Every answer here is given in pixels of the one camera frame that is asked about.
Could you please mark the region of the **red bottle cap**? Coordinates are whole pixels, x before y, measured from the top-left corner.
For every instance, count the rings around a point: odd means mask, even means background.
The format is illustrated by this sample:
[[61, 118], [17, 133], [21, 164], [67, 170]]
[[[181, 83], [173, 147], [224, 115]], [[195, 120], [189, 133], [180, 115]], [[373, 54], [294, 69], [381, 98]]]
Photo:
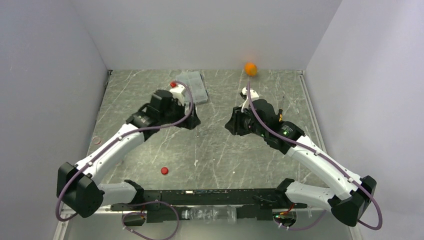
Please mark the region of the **red bottle cap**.
[[162, 175], [167, 175], [169, 173], [169, 169], [167, 167], [162, 167], [160, 172]]

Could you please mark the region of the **orange juice bottle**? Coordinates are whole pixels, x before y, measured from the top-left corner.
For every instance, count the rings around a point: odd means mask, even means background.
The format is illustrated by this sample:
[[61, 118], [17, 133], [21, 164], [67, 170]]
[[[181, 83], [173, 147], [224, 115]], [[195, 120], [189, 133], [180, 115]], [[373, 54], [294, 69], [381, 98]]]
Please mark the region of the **orange juice bottle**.
[[244, 71], [245, 71], [245, 73], [246, 73], [248, 76], [250, 76], [250, 77], [255, 77], [255, 76], [257, 75], [258, 68], [257, 68], [257, 66], [256, 66], [254, 63], [252, 63], [252, 62], [247, 62], [247, 63], [244, 65]]

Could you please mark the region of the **clear bottle red label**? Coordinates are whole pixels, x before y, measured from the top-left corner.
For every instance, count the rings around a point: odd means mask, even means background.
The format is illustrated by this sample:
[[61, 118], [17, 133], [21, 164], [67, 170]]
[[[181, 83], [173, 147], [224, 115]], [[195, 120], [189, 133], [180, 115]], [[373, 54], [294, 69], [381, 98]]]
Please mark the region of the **clear bottle red label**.
[[102, 139], [99, 136], [93, 136], [91, 139], [91, 143], [93, 145], [100, 145], [102, 143]]

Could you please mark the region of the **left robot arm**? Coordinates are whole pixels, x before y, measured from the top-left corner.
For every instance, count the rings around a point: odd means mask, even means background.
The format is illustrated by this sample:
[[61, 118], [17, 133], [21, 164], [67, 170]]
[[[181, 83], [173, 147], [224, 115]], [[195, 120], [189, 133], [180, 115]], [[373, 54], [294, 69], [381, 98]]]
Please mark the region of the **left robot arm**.
[[61, 222], [62, 205], [70, 207], [74, 216], [87, 218], [100, 207], [125, 204], [139, 209], [144, 189], [132, 180], [103, 184], [106, 174], [134, 148], [145, 143], [161, 129], [177, 127], [192, 130], [201, 123], [196, 113], [192, 91], [177, 85], [170, 90], [156, 90], [148, 103], [131, 114], [120, 129], [102, 146], [75, 164], [65, 162], [58, 169], [55, 216]]

